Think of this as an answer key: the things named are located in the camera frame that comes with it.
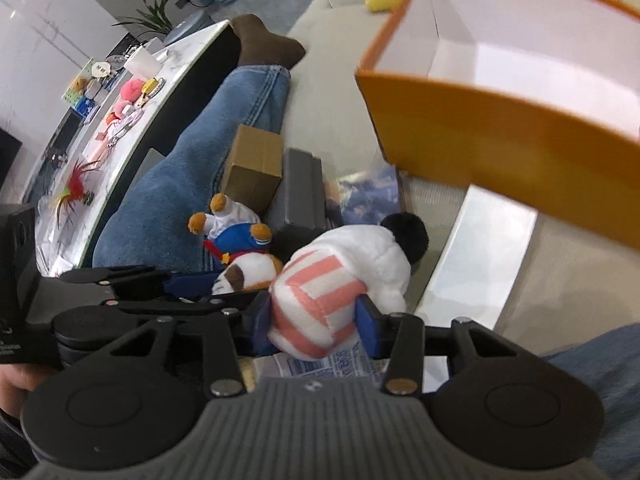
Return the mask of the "person left hand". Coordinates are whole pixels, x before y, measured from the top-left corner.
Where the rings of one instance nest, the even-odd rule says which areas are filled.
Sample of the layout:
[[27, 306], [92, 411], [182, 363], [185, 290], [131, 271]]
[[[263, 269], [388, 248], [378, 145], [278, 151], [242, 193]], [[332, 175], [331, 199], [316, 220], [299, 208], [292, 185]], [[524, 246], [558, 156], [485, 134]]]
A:
[[47, 367], [34, 364], [0, 365], [0, 402], [2, 411], [19, 418], [29, 393], [54, 374]]

